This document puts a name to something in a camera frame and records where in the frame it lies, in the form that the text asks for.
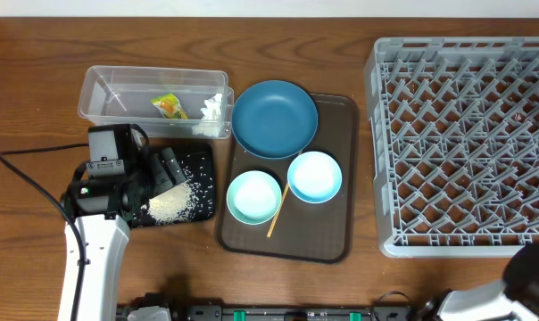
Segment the pile of rice grains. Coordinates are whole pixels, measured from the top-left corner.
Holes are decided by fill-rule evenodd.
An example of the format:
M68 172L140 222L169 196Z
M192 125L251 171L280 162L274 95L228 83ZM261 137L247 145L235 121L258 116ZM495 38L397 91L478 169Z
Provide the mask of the pile of rice grains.
M213 161L209 152L176 155L187 181L150 200L141 215L144 226L173 225L209 220L216 210Z

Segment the yellow green snack wrapper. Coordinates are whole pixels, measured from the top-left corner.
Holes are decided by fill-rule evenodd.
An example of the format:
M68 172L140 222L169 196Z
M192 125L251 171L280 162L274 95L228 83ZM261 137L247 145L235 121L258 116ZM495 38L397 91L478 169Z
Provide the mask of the yellow green snack wrapper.
M187 119L186 112L182 108L179 99L173 93L155 97L151 100L151 103L164 118Z

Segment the white tissue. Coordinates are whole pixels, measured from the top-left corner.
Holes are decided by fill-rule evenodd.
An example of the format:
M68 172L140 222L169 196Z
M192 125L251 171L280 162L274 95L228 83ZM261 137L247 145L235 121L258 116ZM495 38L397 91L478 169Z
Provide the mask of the white tissue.
M204 107L201 109L203 116L198 124L192 127L194 136L217 137L220 134L221 100L222 94L217 93L204 101Z

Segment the mint green bowl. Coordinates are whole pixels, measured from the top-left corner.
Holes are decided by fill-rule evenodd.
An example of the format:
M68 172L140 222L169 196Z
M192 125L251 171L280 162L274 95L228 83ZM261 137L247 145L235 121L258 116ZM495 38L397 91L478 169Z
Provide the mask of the mint green bowl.
M282 203L282 190L270 174L251 170L229 184L226 203L231 215L247 225L260 225L274 218Z

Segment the light blue bowl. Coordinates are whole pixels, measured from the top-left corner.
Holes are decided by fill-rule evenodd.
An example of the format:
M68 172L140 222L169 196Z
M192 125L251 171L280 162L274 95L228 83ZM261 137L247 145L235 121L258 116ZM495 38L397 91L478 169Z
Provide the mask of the light blue bowl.
M290 164L287 183L301 201L319 204L328 202L340 191L343 175L337 161L324 152L303 152Z

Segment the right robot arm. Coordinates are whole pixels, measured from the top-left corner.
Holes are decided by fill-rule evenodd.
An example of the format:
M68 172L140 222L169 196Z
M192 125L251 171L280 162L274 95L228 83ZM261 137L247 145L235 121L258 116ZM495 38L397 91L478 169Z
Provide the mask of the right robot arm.
M502 279L466 291L448 291L410 314L410 320L539 321L539 243L518 251Z

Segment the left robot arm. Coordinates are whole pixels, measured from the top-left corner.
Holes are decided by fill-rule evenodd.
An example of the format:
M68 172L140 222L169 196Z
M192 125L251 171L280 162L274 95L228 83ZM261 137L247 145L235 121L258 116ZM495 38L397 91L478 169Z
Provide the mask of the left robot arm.
M133 217L186 180L174 152L152 153L137 124L92 127L87 136L90 158L58 203L69 218L61 320L115 318Z

